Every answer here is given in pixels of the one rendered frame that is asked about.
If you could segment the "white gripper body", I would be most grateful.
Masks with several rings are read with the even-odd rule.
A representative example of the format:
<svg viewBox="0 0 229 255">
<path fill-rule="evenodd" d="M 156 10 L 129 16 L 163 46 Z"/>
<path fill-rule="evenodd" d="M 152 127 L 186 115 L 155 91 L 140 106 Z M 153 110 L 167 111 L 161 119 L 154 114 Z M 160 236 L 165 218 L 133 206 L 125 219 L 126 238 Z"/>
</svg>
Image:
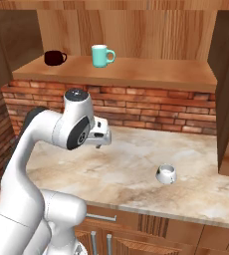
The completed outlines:
<svg viewBox="0 0 229 255">
<path fill-rule="evenodd" d="M 85 144 L 90 145 L 109 145 L 112 143 L 112 133 L 110 130 L 108 130 L 107 133 L 101 133 L 101 132 L 90 132 Z"/>
</svg>

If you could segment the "white mug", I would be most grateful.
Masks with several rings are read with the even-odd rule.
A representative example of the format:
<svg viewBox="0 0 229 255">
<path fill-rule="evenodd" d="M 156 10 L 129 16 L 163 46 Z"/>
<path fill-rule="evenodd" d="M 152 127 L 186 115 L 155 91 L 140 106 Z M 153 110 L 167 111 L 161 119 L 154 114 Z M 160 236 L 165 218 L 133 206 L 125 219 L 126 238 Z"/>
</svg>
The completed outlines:
<svg viewBox="0 0 229 255">
<path fill-rule="evenodd" d="M 160 165 L 156 172 L 156 179 L 162 184 L 172 184 L 177 179 L 176 169 L 171 164 Z"/>
</svg>

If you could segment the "teal mug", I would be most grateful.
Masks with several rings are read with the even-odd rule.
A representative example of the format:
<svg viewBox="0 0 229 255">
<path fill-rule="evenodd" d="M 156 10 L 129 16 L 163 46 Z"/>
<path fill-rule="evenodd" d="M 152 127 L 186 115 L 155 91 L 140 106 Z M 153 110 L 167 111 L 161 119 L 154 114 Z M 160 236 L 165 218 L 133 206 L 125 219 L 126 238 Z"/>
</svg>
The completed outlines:
<svg viewBox="0 0 229 255">
<path fill-rule="evenodd" d="M 92 58 L 94 67 L 105 68 L 115 61 L 115 52 L 107 45 L 92 45 Z"/>
</svg>

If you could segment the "dark maroon mug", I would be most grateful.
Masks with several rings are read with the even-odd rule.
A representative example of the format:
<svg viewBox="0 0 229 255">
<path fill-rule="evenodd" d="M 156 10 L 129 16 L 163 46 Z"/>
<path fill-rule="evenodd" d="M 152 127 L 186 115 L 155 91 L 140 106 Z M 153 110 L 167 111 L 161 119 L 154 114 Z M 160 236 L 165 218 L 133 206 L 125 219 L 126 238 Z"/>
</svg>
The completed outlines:
<svg viewBox="0 0 229 255">
<path fill-rule="evenodd" d="M 44 62 L 48 66 L 60 66 L 67 61 L 67 54 L 52 50 L 44 54 Z"/>
</svg>

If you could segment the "wooden drawer front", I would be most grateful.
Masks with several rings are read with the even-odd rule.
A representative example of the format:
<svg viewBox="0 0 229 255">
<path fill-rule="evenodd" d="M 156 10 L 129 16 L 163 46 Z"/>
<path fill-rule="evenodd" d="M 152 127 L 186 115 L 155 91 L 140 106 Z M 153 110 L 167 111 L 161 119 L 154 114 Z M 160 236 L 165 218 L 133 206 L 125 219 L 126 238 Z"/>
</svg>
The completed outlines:
<svg viewBox="0 0 229 255">
<path fill-rule="evenodd" d="M 196 248 L 194 255 L 229 255 L 229 228 L 139 214 L 137 229 L 192 245 Z"/>
<path fill-rule="evenodd" d="M 94 215 L 116 218 L 116 221 L 95 219 L 87 217 L 84 222 L 94 224 L 100 228 L 106 229 L 121 229 L 121 230 L 136 230 L 138 225 L 138 215 L 127 211 L 103 208 L 93 205 L 87 206 L 87 212 Z"/>
</svg>

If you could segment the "wooden base cupboard door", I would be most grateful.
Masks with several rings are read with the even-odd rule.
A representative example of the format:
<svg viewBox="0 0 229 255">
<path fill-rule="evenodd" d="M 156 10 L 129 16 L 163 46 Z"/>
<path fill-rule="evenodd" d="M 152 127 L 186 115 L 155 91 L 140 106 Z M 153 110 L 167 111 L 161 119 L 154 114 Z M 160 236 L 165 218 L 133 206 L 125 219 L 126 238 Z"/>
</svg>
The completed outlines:
<svg viewBox="0 0 229 255">
<path fill-rule="evenodd" d="M 92 229 L 90 230 L 76 229 L 75 230 L 78 240 L 85 246 L 85 248 L 88 251 L 88 254 L 94 255 L 91 232 L 92 232 Z M 103 255 L 102 231 L 100 229 L 95 229 L 95 232 L 96 232 L 96 244 L 97 244 L 98 255 Z"/>
<path fill-rule="evenodd" d="M 107 252 L 107 235 L 112 236 L 113 255 L 194 255 L 193 245 L 150 237 L 135 231 L 103 229 L 104 252 Z"/>
</svg>

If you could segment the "open wooden wall cabinet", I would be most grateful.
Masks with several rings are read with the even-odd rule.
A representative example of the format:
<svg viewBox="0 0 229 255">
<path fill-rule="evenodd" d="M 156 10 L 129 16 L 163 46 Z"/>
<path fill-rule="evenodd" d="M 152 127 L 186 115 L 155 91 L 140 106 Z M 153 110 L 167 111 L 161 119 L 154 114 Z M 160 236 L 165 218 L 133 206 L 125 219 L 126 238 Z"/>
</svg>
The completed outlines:
<svg viewBox="0 0 229 255">
<path fill-rule="evenodd" d="M 208 56 L 229 0 L 0 0 L 0 10 L 36 11 L 43 49 L 68 54 L 59 67 L 34 60 L 16 80 L 215 91 Z M 92 45 L 114 62 L 94 67 Z"/>
</svg>

